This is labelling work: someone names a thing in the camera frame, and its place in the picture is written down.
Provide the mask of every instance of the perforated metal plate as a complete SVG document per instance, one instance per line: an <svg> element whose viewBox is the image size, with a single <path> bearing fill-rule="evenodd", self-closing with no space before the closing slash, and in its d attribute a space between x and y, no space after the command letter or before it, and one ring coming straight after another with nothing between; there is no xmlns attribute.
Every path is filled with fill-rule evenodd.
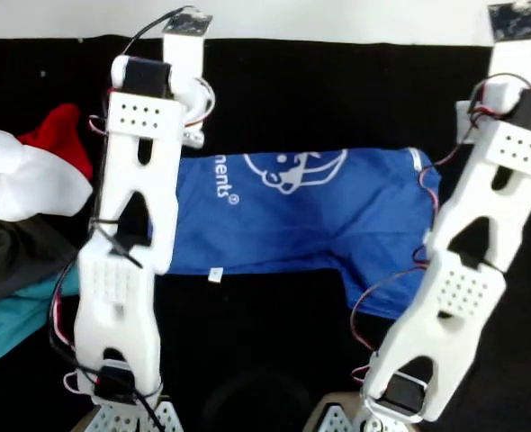
<svg viewBox="0 0 531 432"><path fill-rule="evenodd" d="M109 406L102 406L85 432L135 432L138 419L135 416L124 416Z"/></svg>
<svg viewBox="0 0 531 432"><path fill-rule="evenodd" d="M353 432L352 424L340 405L331 405L321 421L318 432Z"/></svg>
<svg viewBox="0 0 531 432"><path fill-rule="evenodd" d="M166 432L184 432L174 405L171 402L161 402L156 409L156 416L166 429ZM147 428L143 428L143 432L159 432L153 420L145 414L142 414L140 424L148 425Z"/></svg>

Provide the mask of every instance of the cable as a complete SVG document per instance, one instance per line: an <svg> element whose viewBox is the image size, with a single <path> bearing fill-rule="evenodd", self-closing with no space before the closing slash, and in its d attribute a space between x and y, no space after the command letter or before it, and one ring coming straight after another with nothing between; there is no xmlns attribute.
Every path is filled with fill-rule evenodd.
<svg viewBox="0 0 531 432"><path fill-rule="evenodd" d="M476 84L473 87L472 95L470 96L470 106L467 110L469 114L473 113L475 104L480 100L480 96L482 96L482 89L485 87L488 81L490 81L491 79L495 77L514 77L522 81L527 86L527 88L531 88L531 83L527 79L517 74L511 74L509 72L500 72L498 74L490 75L484 78L482 81L480 81L478 84Z"/></svg>
<svg viewBox="0 0 531 432"><path fill-rule="evenodd" d="M98 219L95 217L90 218L90 223L93 225L93 227L100 232L110 243L112 243L113 247L115 248L116 252L120 254L122 257L126 258L127 260L131 261L136 267L143 268L143 265L140 261L138 261L136 258L130 255L130 252L128 249L122 246L122 244L115 239L114 236L110 236L105 229L103 229L100 226L100 223L109 224L109 225L117 225L119 222L117 220L103 220Z"/></svg>
<svg viewBox="0 0 531 432"><path fill-rule="evenodd" d="M205 79L203 79L202 77L197 77L196 80L203 86L205 87L205 89L207 90L208 92L208 96L210 97L210 105L208 106L208 108L205 110L205 112L200 116L198 117L197 119L195 119L194 121L190 121L188 123L185 124L185 127L186 128L189 128L190 126L194 126L196 124L199 124L201 122L203 122L205 119L207 119L210 114L212 114L214 108L215 108L215 103L216 103L216 95L215 95L215 92L213 91L213 88L212 86L210 85L210 83L208 83Z"/></svg>
<svg viewBox="0 0 531 432"><path fill-rule="evenodd" d="M64 375L64 378L63 378L63 383L64 383L64 387L66 388L66 390L70 393L74 393L74 394L83 394L80 390L76 390L74 389L71 385L69 385L69 382L68 382L68 379L72 376L76 376L77 375L77 372L74 371L74 372L69 372L69 373L66 373Z"/></svg>
<svg viewBox="0 0 531 432"><path fill-rule="evenodd" d="M356 375L360 374L360 373L367 373L367 371L369 371L370 369L370 365L369 364L366 364L365 366L361 366L361 367L357 367L356 369L354 369L352 372L351 372L351 377L352 377L352 380L354 381L354 383L358 383L360 385L364 385L364 379L363 378L358 378Z"/></svg>
<svg viewBox="0 0 531 432"><path fill-rule="evenodd" d="M159 432L166 432L166 428L164 425L161 424L161 421L159 420L158 416L156 416L156 412L149 406L148 402L146 401L146 398L139 394L137 391L134 392L134 395L138 399L139 402L143 405L143 408L146 409L146 412L148 413L149 419L153 421L154 426L159 430Z"/></svg>
<svg viewBox="0 0 531 432"><path fill-rule="evenodd" d="M105 130L102 130L94 125L94 120L99 120L101 122L105 122L104 117L100 117L99 115L92 114L87 118L87 126L89 127L91 132L95 132L98 135L101 135L103 137L107 136L107 132Z"/></svg>
<svg viewBox="0 0 531 432"><path fill-rule="evenodd" d="M437 215L439 214L439 198L437 196L437 193L434 189L431 187L427 187L424 183L426 178L426 173L433 167L441 167L443 164L446 164L449 162L456 154L457 152L462 148L462 146L465 145L465 141L468 139L468 137L472 134L472 131L478 127L477 121L483 117L483 116L490 116L494 119L498 118L495 114L492 114L493 112L491 110L480 110L477 111L479 108L476 108L476 111L472 114L471 117L471 125L468 129L468 131L463 135L463 138L460 140L460 142L450 151L445 157L439 159L437 162L434 162L431 165L425 166L418 175L418 184L419 187L421 187L424 191L427 192L429 197L431 198L432 202L432 218L431 218L431 224L430 228L432 229L434 226L434 222L437 219ZM425 247L425 245L421 245L416 250L413 251L413 254L411 255L411 258L413 259L413 262L417 266L428 266L429 261L427 259L420 259L418 258L419 252Z"/></svg>
<svg viewBox="0 0 531 432"><path fill-rule="evenodd" d="M377 290L378 288L386 285L386 284L390 284L391 282L395 281L396 279L399 279L400 277L402 276L405 276L415 270L424 270L424 266L423 265L418 265L418 266L415 266L415 267L412 267L411 269L409 270L405 270L403 272L399 272L399 273L396 273L386 279L383 279L382 281L372 285L371 287L369 287L367 290L365 290L365 292L361 295L361 297L359 298L359 300L357 301L357 303L355 304L354 308L352 309L352 313L350 314L349 316L349 328L352 332L352 335L354 335L354 338L360 342L364 347L366 347L367 349L369 349L370 351L375 351L375 348L372 344L370 344L367 340L365 340L365 338L363 336L361 336L358 331L357 331L357 328L356 328L356 314L357 314L357 310L359 309L359 307L361 306L361 304L364 302L364 300L369 297L370 295L372 295L372 293Z"/></svg>
<svg viewBox="0 0 531 432"><path fill-rule="evenodd" d="M64 281L66 280L66 276L68 276L69 272L74 266L76 258L77 254L75 254L66 264L66 266L62 268L59 272L58 279L54 286L53 294L51 295L48 316L48 323L50 323L50 325L48 325L49 332L51 333L51 326L53 326L53 331L58 336L59 340L70 349L74 349L74 344L69 341L67 337L64 336L64 334L61 332L61 329L59 328L59 303L61 300L61 285L63 285Z"/></svg>
<svg viewBox="0 0 531 432"><path fill-rule="evenodd" d="M138 39L140 39L144 34L146 34L147 32L149 32L151 29L153 29L154 27L156 27L158 24L161 24L163 21L165 20L169 20L170 18L173 18L174 16L180 14L181 12L183 12L184 10L186 9L190 9L190 8L193 8L195 9L194 6L191 6L191 5L188 5L188 6L182 6L182 7L179 7L171 12L168 12L168 13L165 13L163 14L162 16L160 16L159 18L157 18L156 20L150 22L148 25L146 25L144 28L142 28L140 31L138 31L131 39L130 41L128 42L128 44L125 46L125 48L121 51L120 55L123 56L125 54L127 54L128 50L130 50L131 48L131 45L133 45Z"/></svg>

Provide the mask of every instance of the black wire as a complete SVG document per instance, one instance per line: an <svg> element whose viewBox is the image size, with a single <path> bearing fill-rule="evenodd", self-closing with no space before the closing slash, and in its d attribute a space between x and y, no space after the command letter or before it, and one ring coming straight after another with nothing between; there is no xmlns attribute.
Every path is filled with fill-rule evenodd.
<svg viewBox="0 0 531 432"><path fill-rule="evenodd" d="M100 234L102 234L110 243L112 243L112 245L115 248L115 250L122 257L124 257L127 260L129 260L135 266L137 266L139 268L143 268L143 265L141 264L141 262L138 261L133 256L131 256L130 255L130 251L128 249L126 249L124 246L122 246L122 244L118 240L116 240L114 236L110 236L107 232L105 232L105 229L103 229L99 225L100 223L105 223L105 224L109 224L109 225L117 225L119 223L117 220L103 220L103 219L98 219L98 218L92 217L92 218L90 218L90 223L92 224L92 226L96 230L98 230L100 232Z"/></svg>
<svg viewBox="0 0 531 432"><path fill-rule="evenodd" d="M431 168L437 168L439 167L440 165L443 165L445 164L446 162L449 161L448 157L449 155L452 155L452 153L457 153L457 150L459 150L461 147L463 147L465 145L465 141L470 137L470 135L472 134L473 130L477 128L477 121L483 117L483 116L487 116L487 117L491 117L493 119L496 119L497 117L495 115L491 115L491 114L488 114L486 112L473 112L471 115L470 115L470 123L471 123L471 126L468 128L467 132L463 135L463 138L460 142L458 142L454 148L452 148L452 150L447 154L447 156L445 157L442 157L441 159L437 160L436 162L432 162L431 164L429 165L426 165L424 166L420 173L423 172L423 171L426 171L426 170L429 170ZM419 261L416 261L415 260L415 257L418 255L418 252L420 249L422 249L424 246L420 246L418 247L416 250L413 251L413 257L414 257L414 261L418 264L422 264L420 263Z"/></svg>
<svg viewBox="0 0 531 432"><path fill-rule="evenodd" d="M480 91L483 89L483 86L495 77L514 77L519 79L520 81L523 81L528 88L531 88L531 83L527 79L523 78L521 75L512 74L509 72L500 72L498 74L490 75L473 87L472 95L470 96L470 106L467 110L468 113L473 112L473 109L475 108L475 103L478 102L478 100L480 99Z"/></svg>
<svg viewBox="0 0 531 432"><path fill-rule="evenodd" d="M128 44L125 46L125 48L123 49L123 51L121 52L121 56L123 56L124 54L127 54L128 50L131 48L131 45L133 45L139 38L141 38L144 34L146 34L147 32L149 32L151 29L153 29L155 26L157 26L158 24L161 24L163 21L165 20L169 20L170 18L173 18L174 16L180 14L181 12L183 12L185 9L189 9L189 8L194 8L193 6L191 5L188 5L188 6L182 6L182 7L179 7L177 9L175 9L174 11L171 11L171 12L168 12L162 16L160 16L159 18L157 18L155 21L152 21L150 22L148 25L146 25L143 29L141 29L140 31L138 31L131 39L130 41L128 42Z"/></svg>
<svg viewBox="0 0 531 432"><path fill-rule="evenodd" d="M149 406L148 402L146 401L146 398L141 395L139 392L135 391L134 395L136 398L138 398L138 401L141 402L143 405L143 408L146 409L148 412L148 417L153 421L154 426L159 430L159 432L165 432L166 428L164 425L161 424L161 421L159 420L158 416L156 416L156 412Z"/></svg>

